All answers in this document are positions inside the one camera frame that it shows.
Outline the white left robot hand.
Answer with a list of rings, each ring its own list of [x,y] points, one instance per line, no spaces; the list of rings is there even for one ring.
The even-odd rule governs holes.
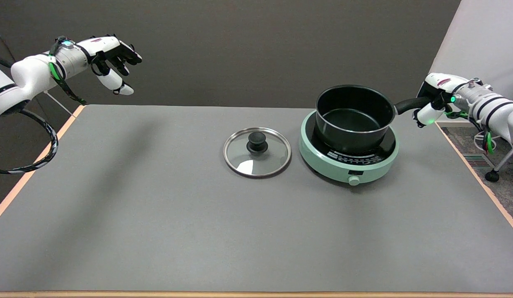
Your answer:
[[[103,86],[115,95],[130,96],[135,91],[122,76],[130,74],[127,64],[142,63],[142,56],[132,45],[119,40],[115,35],[106,35],[76,43],[87,57],[92,73]]]

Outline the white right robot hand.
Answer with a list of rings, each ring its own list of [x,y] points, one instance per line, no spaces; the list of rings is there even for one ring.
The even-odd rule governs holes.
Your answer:
[[[430,73],[419,89],[418,106],[413,119],[419,128],[434,124],[441,116],[453,112],[456,102],[455,92],[470,82],[461,76],[444,73]]]

